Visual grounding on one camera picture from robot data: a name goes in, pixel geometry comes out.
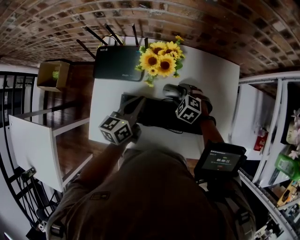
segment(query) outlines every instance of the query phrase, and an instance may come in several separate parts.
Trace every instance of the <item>wooden floor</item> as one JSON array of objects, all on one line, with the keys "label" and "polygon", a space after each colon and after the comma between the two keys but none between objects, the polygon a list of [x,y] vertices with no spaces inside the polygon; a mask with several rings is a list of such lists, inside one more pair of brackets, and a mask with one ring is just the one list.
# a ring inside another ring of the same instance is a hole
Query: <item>wooden floor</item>
[{"label": "wooden floor", "polygon": [[[70,69],[67,88],[62,93],[45,92],[44,108],[51,108],[72,100],[76,101],[75,107],[45,114],[45,125],[56,127],[66,124],[68,121],[90,116],[94,85],[92,74],[93,65],[74,65]],[[57,136],[56,141],[62,176],[66,175],[74,167],[77,167],[85,153],[93,153],[95,156],[100,154],[106,147],[103,143],[89,140],[88,124]],[[193,174],[197,160],[187,159],[187,163]]]}]

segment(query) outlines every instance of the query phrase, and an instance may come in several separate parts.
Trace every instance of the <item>router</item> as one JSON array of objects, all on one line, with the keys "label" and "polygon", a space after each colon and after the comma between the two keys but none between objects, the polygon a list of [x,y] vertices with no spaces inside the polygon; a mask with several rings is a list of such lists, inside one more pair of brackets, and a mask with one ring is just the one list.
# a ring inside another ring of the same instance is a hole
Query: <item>router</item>
[{"label": "router", "polygon": [[[80,40],[77,40],[77,42],[95,59],[93,77],[134,82],[141,81],[144,72],[135,70],[136,65],[140,64],[141,54],[139,52],[140,47],[134,23],[132,24],[132,28],[135,35],[135,46],[124,46],[107,24],[105,24],[105,27],[115,39],[114,46],[108,46],[102,38],[86,27],[88,32],[104,44],[104,46],[97,49],[96,56],[91,53]],[[148,48],[148,38],[145,38],[144,41],[145,47]]]}]

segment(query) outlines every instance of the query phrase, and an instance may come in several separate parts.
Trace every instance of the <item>router antenna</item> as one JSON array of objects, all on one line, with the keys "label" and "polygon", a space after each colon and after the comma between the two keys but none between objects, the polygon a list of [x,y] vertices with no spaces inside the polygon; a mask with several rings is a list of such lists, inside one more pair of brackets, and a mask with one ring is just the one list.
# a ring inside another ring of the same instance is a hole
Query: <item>router antenna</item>
[{"label": "router antenna", "polygon": [[120,45],[123,45],[122,42],[120,41],[120,39],[114,34],[113,30],[111,30],[111,28],[110,28],[107,24],[104,24],[104,26],[105,26],[106,29],[112,34],[112,36],[117,40],[117,42],[118,42]]},{"label": "router antenna", "polygon": [[149,47],[148,46],[148,38],[146,37],[144,41],[145,41],[145,48],[147,49]]},{"label": "router antenna", "polygon": [[101,43],[105,44],[106,46],[108,45],[101,37],[99,37],[92,29],[85,27],[85,29],[93,35],[95,38],[97,38]]},{"label": "router antenna", "polygon": [[84,50],[85,51],[87,51],[88,52],[88,54],[89,55],[91,55],[91,57],[93,58],[93,59],[96,59],[96,57],[95,57],[95,55],[83,44],[83,42],[82,41],[80,41],[79,39],[76,39],[76,41],[80,44],[80,46],[81,47],[83,47],[84,48]]},{"label": "router antenna", "polygon": [[137,36],[136,36],[135,24],[132,23],[131,26],[132,26],[132,29],[133,29],[133,33],[135,34],[135,45],[138,47],[139,46],[139,42],[138,42]]}]

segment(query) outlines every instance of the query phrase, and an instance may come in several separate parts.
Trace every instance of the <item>shirt patch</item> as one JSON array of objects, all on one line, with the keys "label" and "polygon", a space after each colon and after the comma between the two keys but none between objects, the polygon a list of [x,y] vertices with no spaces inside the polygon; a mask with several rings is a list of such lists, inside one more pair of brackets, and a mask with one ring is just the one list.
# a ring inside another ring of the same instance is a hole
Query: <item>shirt patch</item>
[{"label": "shirt patch", "polygon": [[90,200],[107,200],[111,192],[96,192],[90,197]]}]

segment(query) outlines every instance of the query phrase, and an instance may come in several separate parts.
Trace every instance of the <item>wristband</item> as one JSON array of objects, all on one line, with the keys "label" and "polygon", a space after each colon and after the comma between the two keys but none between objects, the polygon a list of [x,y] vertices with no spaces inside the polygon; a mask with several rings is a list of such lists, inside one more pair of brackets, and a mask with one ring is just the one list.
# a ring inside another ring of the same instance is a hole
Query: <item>wristband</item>
[{"label": "wristband", "polygon": [[200,115],[199,122],[201,122],[201,121],[203,121],[203,120],[213,120],[215,126],[217,125],[216,119],[215,119],[214,117],[212,117],[212,116],[201,116],[201,115]]}]

